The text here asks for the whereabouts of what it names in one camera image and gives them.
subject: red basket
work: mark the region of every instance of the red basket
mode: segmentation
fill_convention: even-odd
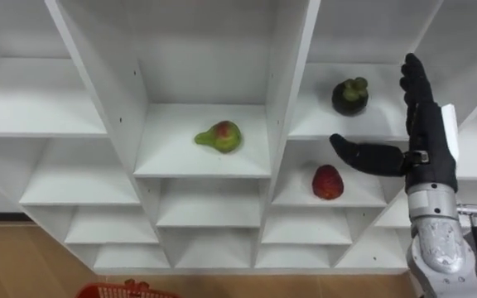
[[[123,285],[92,283],[88,284],[76,298],[180,298],[176,294],[150,289],[146,282],[129,279]]]

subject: floor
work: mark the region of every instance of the floor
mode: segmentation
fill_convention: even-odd
[[[96,276],[32,224],[0,224],[0,298],[73,298],[88,282],[122,283],[127,276]],[[402,276],[136,276],[181,297],[413,298]]]

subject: robotic arm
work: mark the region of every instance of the robotic arm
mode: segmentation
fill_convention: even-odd
[[[421,61],[406,56],[400,80],[406,92],[409,150],[353,143],[334,134],[336,154],[358,171],[405,176],[412,245],[407,260],[426,297],[477,297],[475,254],[463,239],[459,214],[477,225],[477,205],[458,205],[455,177],[459,158],[454,106],[439,107]]]

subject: green pear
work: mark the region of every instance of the green pear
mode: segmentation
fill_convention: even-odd
[[[216,123],[207,132],[201,132],[195,137],[196,144],[213,147],[221,153],[230,153],[241,141],[239,127],[231,121]]]

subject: red strawberry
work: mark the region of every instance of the red strawberry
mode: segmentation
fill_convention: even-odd
[[[320,166],[312,180],[314,195],[322,199],[336,199],[344,193],[344,182],[338,170],[331,165]]]

